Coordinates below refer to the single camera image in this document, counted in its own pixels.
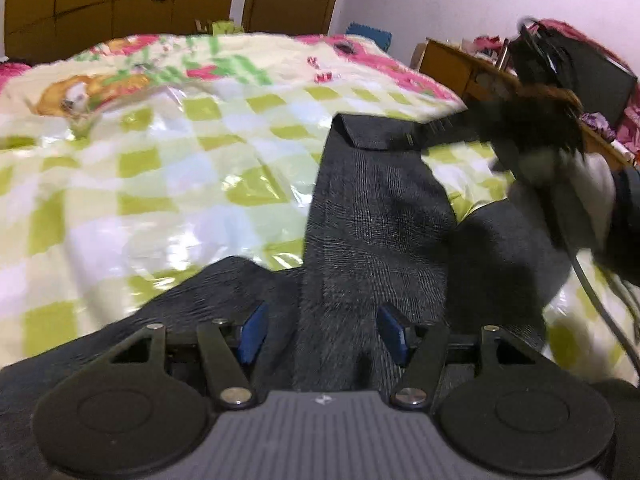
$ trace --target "dark gray fabric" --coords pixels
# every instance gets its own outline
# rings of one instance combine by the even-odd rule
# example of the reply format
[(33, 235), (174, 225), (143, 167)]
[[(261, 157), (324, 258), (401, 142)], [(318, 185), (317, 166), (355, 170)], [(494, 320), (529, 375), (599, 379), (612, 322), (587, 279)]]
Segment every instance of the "dark gray fabric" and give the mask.
[(274, 273), (242, 258), (227, 258), (158, 296), (133, 316), (4, 368), (0, 371), (0, 479), (46, 477), (48, 468), (30, 429), (38, 398), (150, 322), (161, 321), (170, 330), (194, 330), (199, 322), (242, 314), (263, 300), (270, 308), (269, 331), (255, 364), (253, 384), (261, 396), (272, 389), (290, 388), (300, 272)]
[(640, 479), (640, 390), (622, 380), (594, 384), (607, 399), (616, 417), (616, 452), (612, 480)]
[[(446, 320), (457, 332), (504, 323), (542, 347), (542, 309), (566, 280), (568, 259), (531, 211), (509, 201), (456, 225), (420, 153), (399, 149), (410, 125), (334, 120), (307, 223), (299, 389), (386, 394), (395, 385), (400, 370), (375, 327), (385, 302), (413, 321)], [(374, 151), (389, 148), (385, 133), (394, 151)]]
[[(453, 330), (505, 322), (538, 346), (544, 339), (540, 310), (557, 291), (563, 262), (550, 252), (543, 231), (532, 235), (537, 224), (515, 205), (486, 206), (457, 226), (420, 153), (410, 142), (402, 146), (412, 128), (418, 126), (334, 119), (310, 208), (303, 269), (272, 273), (241, 258), (222, 260), (135, 315), (2, 370), (0, 478), (44, 477), (29, 425), (37, 399), (152, 321), (192, 330), (266, 301), (270, 328), (252, 377), (261, 396), (275, 388), (374, 388), (386, 395), (401, 371), (375, 329), (375, 311), (385, 301), (411, 320), (448, 320)], [(517, 272), (507, 283), (501, 273), (510, 269)], [(470, 312), (470, 302), (478, 305), (482, 294), (481, 308)], [(450, 374), (444, 382), (459, 380)]]
[(452, 233), (446, 317), (457, 331), (496, 324), (543, 345), (542, 309), (568, 279), (571, 262), (527, 213), (501, 200), (471, 213)]
[(616, 201), (605, 251), (598, 260), (620, 278), (640, 285), (640, 173), (626, 168), (613, 173)]

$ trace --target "round black pad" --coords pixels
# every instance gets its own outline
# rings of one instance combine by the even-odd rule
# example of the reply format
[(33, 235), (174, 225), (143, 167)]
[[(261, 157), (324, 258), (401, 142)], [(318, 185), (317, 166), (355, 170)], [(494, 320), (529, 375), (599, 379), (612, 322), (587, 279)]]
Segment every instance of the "round black pad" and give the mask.
[(198, 392), (148, 365), (118, 364), (79, 374), (45, 396), (33, 433), (52, 465), (117, 478), (176, 462), (206, 424)]
[(529, 366), (459, 386), (438, 415), (446, 437), (470, 460), (525, 476), (587, 465), (606, 450), (614, 430), (612, 411), (598, 392)]

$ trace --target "checkered blanket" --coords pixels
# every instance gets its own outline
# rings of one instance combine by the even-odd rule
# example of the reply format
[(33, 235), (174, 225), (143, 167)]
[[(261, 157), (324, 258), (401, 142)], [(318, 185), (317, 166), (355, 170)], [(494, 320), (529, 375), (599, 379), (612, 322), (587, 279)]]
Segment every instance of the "checkered blanket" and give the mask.
[[(226, 256), (299, 266), (336, 113), (425, 121), (460, 106), (373, 44), (344, 37), (138, 36), (9, 81), (0, 366), (121, 319)], [(492, 174), (494, 158), (471, 144), (425, 155), (459, 220), (506, 196), (510, 179)], [(628, 310), (581, 258), (633, 335)], [(573, 275), (545, 320), (547, 353), (566, 368), (632, 377)]]

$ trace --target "gray ribbed panel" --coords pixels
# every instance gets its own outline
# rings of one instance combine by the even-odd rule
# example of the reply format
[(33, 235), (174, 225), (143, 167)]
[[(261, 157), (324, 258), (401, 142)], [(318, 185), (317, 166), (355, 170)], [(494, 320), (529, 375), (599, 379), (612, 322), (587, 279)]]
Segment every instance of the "gray ribbed panel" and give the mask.
[(258, 408), (222, 415), (194, 453), (147, 480), (501, 478), (450, 450), (426, 416), (393, 410), (376, 392), (272, 392)]

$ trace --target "blue clip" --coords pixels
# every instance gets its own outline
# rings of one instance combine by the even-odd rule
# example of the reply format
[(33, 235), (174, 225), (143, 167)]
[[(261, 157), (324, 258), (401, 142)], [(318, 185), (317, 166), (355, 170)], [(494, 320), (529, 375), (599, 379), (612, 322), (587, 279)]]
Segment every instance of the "blue clip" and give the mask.
[(378, 308), (376, 326), (393, 361), (398, 366), (407, 366), (414, 345), (415, 325), (396, 307), (386, 303)]
[(266, 303), (261, 303), (244, 322), (239, 330), (239, 344), (237, 357), (242, 365), (254, 362), (258, 350), (267, 335), (269, 318), (267, 316), (268, 307)]

